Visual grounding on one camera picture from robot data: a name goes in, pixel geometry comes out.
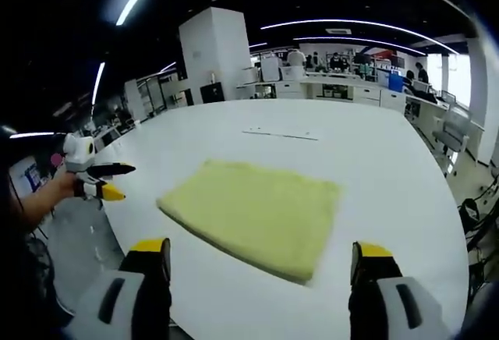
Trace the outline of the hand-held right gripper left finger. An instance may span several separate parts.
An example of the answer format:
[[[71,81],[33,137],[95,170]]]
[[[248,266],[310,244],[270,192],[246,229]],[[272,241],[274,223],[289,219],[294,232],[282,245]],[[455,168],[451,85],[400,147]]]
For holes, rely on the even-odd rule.
[[[168,339],[170,239],[138,242],[117,270],[102,272],[64,328],[69,339]]]

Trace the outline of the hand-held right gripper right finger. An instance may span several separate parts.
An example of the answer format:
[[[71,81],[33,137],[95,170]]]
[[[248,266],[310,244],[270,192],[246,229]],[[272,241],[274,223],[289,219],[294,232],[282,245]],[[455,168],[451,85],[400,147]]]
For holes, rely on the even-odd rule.
[[[352,244],[349,297],[351,339],[449,339],[441,305],[390,251]]]

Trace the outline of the person's left hand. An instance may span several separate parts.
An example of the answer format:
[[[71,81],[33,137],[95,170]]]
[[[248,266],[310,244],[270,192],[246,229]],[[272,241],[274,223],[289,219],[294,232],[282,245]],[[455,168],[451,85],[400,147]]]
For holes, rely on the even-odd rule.
[[[75,197],[75,188],[80,178],[72,172],[59,172],[49,182],[53,199],[58,202],[66,198]]]

